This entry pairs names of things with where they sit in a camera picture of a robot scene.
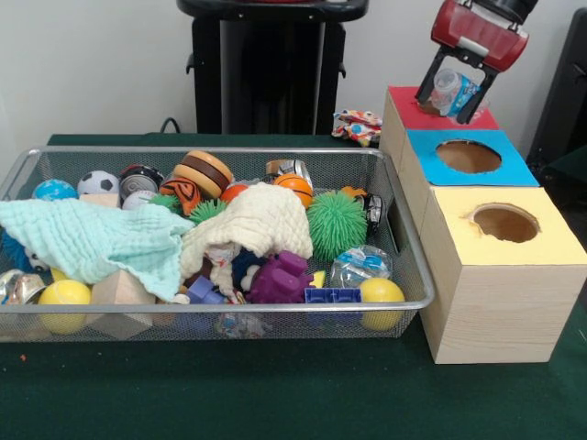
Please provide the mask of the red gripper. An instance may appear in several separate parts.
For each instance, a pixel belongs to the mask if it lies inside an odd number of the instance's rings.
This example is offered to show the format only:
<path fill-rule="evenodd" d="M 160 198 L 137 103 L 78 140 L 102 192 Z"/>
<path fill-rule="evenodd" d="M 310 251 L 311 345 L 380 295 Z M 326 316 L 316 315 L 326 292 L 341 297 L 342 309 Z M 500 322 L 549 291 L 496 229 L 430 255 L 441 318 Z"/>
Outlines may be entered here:
<path fill-rule="evenodd" d="M 415 99 L 424 104 L 434 90 L 434 79 L 442 62 L 452 50 L 467 50 L 480 58 L 484 79 L 479 91 L 457 115 L 459 124 L 469 124 L 496 78 L 496 71 L 505 72 L 521 56 L 528 34 L 509 18 L 473 1 L 444 1 L 432 27 L 431 38 L 441 46 L 421 82 Z"/>

